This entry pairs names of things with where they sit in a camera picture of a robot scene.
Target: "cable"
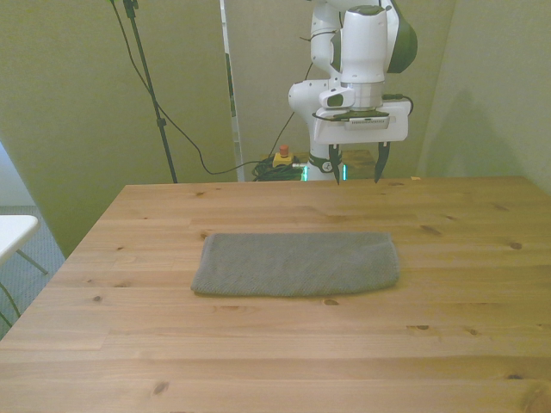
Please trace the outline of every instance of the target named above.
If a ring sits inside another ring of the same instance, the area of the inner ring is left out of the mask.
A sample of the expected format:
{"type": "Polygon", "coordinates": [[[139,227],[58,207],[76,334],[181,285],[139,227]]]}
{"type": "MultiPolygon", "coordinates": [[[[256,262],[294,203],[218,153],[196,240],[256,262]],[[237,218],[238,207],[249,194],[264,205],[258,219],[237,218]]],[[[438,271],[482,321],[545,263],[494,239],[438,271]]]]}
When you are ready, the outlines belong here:
{"type": "MultiPolygon", "coordinates": [[[[266,182],[266,181],[299,181],[302,177],[304,170],[302,168],[295,168],[292,164],[280,165],[275,168],[272,167],[274,157],[267,157],[252,171],[254,182],[266,182]]],[[[294,157],[293,163],[298,163],[299,158],[294,157]]]]}
{"type": "MultiPolygon", "coordinates": [[[[306,75],[304,76],[305,81],[308,80],[308,76],[310,75],[310,71],[312,70],[312,68],[313,68],[313,62],[310,64],[310,66],[308,67],[308,70],[306,71],[306,75]]],[[[277,135],[277,139],[275,140],[274,145],[272,146],[272,149],[269,152],[268,157],[271,157],[272,153],[274,153],[274,149],[276,148],[277,142],[279,142],[280,137],[283,135],[283,132],[285,132],[285,129],[287,128],[287,125],[289,124],[291,119],[293,119],[293,116],[294,116],[294,112],[291,113],[291,116],[289,116],[289,119],[287,119],[287,122],[285,123],[285,126],[283,127],[282,131],[279,132],[279,135],[277,135]]]]}
{"type": "MultiPolygon", "coordinates": [[[[141,72],[139,71],[138,69],[138,66],[136,65],[136,63],[134,62],[134,59],[133,59],[133,56],[132,56],[132,50],[130,49],[130,43],[128,42],[128,37],[127,37],[127,33],[124,29],[124,26],[122,25],[122,20],[121,20],[121,17],[119,15],[119,11],[117,10],[116,6],[115,6],[115,0],[109,0],[111,2],[111,5],[113,6],[113,10],[115,11],[115,15],[117,17],[117,21],[119,22],[119,26],[121,27],[121,32],[122,32],[122,37],[124,38],[124,41],[125,41],[125,44],[127,46],[127,51],[128,51],[128,57],[130,58],[130,62],[132,63],[132,66],[134,68],[134,70],[136,71],[136,73],[138,74],[138,77],[139,79],[141,80],[141,82],[144,84],[144,87],[145,87],[145,90],[147,90],[147,93],[149,93],[149,95],[151,95],[151,91],[149,90],[149,87],[147,86],[147,83],[145,82],[145,79],[144,77],[142,76],[141,72]]],[[[312,69],[313,67],[313,63],[310,64],[310,66],[308,67],[308,71],[306,72],[306,75],[305,75],[305,78],[304,80],[306,81],[308,79],[308,76],[310,75],[310,70],[312,69]]],[[[209,174],[209,175],[222,175],[222,174],[226,174],[228,172],[232,172],[233,170],[238,170],[239,168],[245,166],[245,165],[249,165],[249,164],[252,164],[252,163],[256,163],[256,164],[260,164],[260,163],[263,163],[264,161],[250,161],[250,162],[245,162],[245,163],[242,163],[234,168],[230,168],[229,170],[223,170],[221,172],[212,172],[211,170],[208,169],[207,165],[205,164],[204,160],[203,160],[203,155],[202,155],[202,152],[201,152],[201,149],[199,148],[199,146],[197,146],[197,144],[188,136],[188,134],[186,132],[184,132],[182,130],[182,128],[180,128],[176,122],[174,122],[170,116],[164,111],[164,109],[161,107],[161,105],[158,103],[158,101],[156,100],[155,101],[157,103],[157,106],[159,108],[159,110],[161,111],[161,113],[166,116],[166,119],[171,123],[171,125],[173,127],[175,127],[177,129],[178,132],[180,132],[189,142],[190,144],[193,145],[193,147],[197,150],[197,153],[199,154],[199,159],[201,161],[201,166],[202,168],[209,174]]],[[[277,142],[279,142],[279,139],[280,137],[283,135],[283,132],[285,132],[285,129],[287,128],[289,122],[293,119],[293,116],[294,116],[294,112],[291,113],[291,115],[289,116],[287,122],[285,123],[285,126],[283,127],[283,129],[279,132],[279,135],[277,136],[277,139],[275,140],[275,143],[274,145],[272,146],[272,149],[271,151],[269,152],[269,155],[268,155],[268,158],[270,158],[272,156],[272,153],[274,152],[274,149],[276,148],[277,146],[277,142]]]]}
{"type": "MultiPolygon", "coordinates": [[[[134,70],[136,71],[136,73],[138,74],[139,76],[139,79],[141,80],[141,82],[144,84],[144,87],[145,89],[147,90],[147,93],[149,93],[149,95],[151,95],[151,91],[149,90],[149,87],[147,86],[147,83],[145,82],[145,79],[144,77],[142,76],[141,72],[139,71],[138,69],[138,66],[136,65],[136,63],[134,62],[134,59],[133,59],[133,56],[132,56],[132,50],[130,49],[130,43],[128,42],[128,37],[127,37],[127,33],[124,29],[124,26],[122,25],[122,20],[121,20],[121,16],[119,15],[119,11],[117,10],[116,6],[115,6],[115,0],[110,0],[111,2],[111,5],[113,6],[113,10],[115,11],[115,14],[117,16],[117,21],[119,22],[119,26],[121,27],[121,32],[122,32],[122,37],[124,37],[124,41],[125,41],[125,44],[127,45],[127,51],[128,51],[128,56],[130,57],[130,62],[132,63],[132,66],[134,68],[134,70]]],[[[260,163],[262,161],[251,161],[251,162],[246,162],[246,163],[242,163],[240,164],[239,166],[236,166],[235,168],[231,168],[229,170],[223,170],[221,172],[212,172],[211,170],[209,170],[207,168],[207,165],[205,165],[205,162],[203,161],[203,155],[202,155],[202,152],[201,152],[201,149],[199,149],[199,146],[197,146],[195,144],[195,142],[188,136],[188,134],[186,132],[184,132],[171,118],[170,116],[163,110],[163,108],[161,107],[161,105],[158,103],[158,101],[156,100],[156,103],[157,103],[157,106],[159,108],[159,110],[161,111],[161,113],[166,116],[166,119],[172,124],[173,127],[175,127],[189,142],[190,144],[192,144],[194,146],[194,148],[197,150],[197,152],[199,153],[199,159],[201,160],[201,165],[203,167],[203,169],[209,174],[209,175],[222,175],[222,174],[226,174],[228,172],[232,172],[233,170],[238,170],[239,168],[241,168],[242,166],[245,166],[245,165],[248,165],[250,163],[260,163]]]]}

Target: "folded towel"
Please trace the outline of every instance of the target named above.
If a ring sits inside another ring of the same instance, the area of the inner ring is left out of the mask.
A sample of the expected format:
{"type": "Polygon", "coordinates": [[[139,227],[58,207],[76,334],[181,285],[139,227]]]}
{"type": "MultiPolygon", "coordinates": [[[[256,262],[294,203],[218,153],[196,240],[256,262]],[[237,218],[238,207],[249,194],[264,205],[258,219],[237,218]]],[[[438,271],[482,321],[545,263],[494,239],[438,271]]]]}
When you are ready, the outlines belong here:
{"type": "Polygon", "coordinates": [[[390,234],[213,234],[191,289],[226,296],[305,297],[390,287],[399,262],[390,234]]]}

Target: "wall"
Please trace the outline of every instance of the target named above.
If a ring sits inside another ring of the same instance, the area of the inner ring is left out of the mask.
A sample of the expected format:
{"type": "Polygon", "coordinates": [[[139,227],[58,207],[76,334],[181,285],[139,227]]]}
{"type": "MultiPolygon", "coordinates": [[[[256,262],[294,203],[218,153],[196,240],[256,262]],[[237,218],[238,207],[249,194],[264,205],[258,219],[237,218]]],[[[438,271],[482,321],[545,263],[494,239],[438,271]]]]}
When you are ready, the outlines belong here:
{"type": "MultiPolygon", "coordinates": [[[[388,75],[388,93],[415,101],[409,138],[393,145],[385,176],[416,171],[434,97],[455,0],[398,1],[418,34],[418,57],[399,75],[388,75]]],[[[226,15],[239,131],[245,161],[266,155],[291,115],[288,90],[304,79],[310,65],[309,38],[313,3],[296,0],[231,0],[226,15]]],[[[310,78],[325,78],[312,71],[310,78]]],[[[281,143],[308,150],[306,125],[296,116],[281,143]]],[[[376,156],[376,145],[369,145],[376,156]]]]}
{"type": "MultiPolygon", "coordinates": [[[[231,168],[219,0],[139,0],[137,16],[158,101],[212,170],[231,168]]],[[[68,255],[126,184],[171,182],[151,98],[104,0],[7,2],[0,39],[3,145],[68,255]]],[[[207,175],[195,149],[167,134],[180,182],[236,179],[207,175]]]]}
{"type": "Polygon", "coordinates": [[[527,176],[551,194],[551,3],[458,0],[418,173],[527,176]]]}
{"type": "Polygon", "coordinates": [[[31,195],[0,143],[0,207],[33,205],[31,195]]]}

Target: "microphone stand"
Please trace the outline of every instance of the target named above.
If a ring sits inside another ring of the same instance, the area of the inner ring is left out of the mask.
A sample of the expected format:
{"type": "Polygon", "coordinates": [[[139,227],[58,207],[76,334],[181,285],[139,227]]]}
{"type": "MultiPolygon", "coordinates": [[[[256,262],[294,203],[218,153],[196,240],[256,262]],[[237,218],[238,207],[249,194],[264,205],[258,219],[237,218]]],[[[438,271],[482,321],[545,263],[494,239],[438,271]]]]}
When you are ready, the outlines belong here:
{"type": "Polygon", "coordinates": [[[161,117],[161,113],[159,112],[159,109],[158,109],[157,99],[155,98],[155,92],[153,91],[152,79],[149,76],[149,70],[147,69],[147,62],[145,61],[144,49],[141,45],[141,40],[139,39],[138,27],[136,26],[136,13],[134,12],[134,9],[138,8],[138,1],[123,0],[123,3],[124,3],[124,8],[127,11],[127,16],[130,19],[130,22],[132,23],[134,37],[136,38],[136,44],[138,45],[139,56],[141,57],[141,63],[144,66],[145,79],[147,80],[149,94],[151,95],[153,100],[153,107],[155,108],[155,115],[157,116],[157,126],[159,131],[161,132],[161,139],[163,140],[164,151],[166,152],[166,159],[169,163],[170,174],[172,175],[172,181],[174,183],[178,183],[178,180],[176,178],[176,172],[174,171],[174,164],[172,163],[172,155],[170,154],[169,142],[166,138],[166,132],[164,131],[164,127],[166,126],[166,120],[161,117]]]}

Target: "wooden tabletop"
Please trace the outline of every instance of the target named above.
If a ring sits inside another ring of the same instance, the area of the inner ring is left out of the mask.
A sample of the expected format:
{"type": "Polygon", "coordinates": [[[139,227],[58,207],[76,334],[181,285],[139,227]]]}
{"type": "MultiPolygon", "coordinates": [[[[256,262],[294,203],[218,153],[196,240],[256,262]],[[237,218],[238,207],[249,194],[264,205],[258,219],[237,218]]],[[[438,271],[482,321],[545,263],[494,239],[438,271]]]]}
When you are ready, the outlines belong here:
{"type": "Polygon", "coordinates": [[[550,380],[551,199],[516,177],[126,187],[0,342],[2,412],[543,413],[550,380]],[[303,231],[390,231],[398,284],[189,290],[208,234],[303,231]]]}

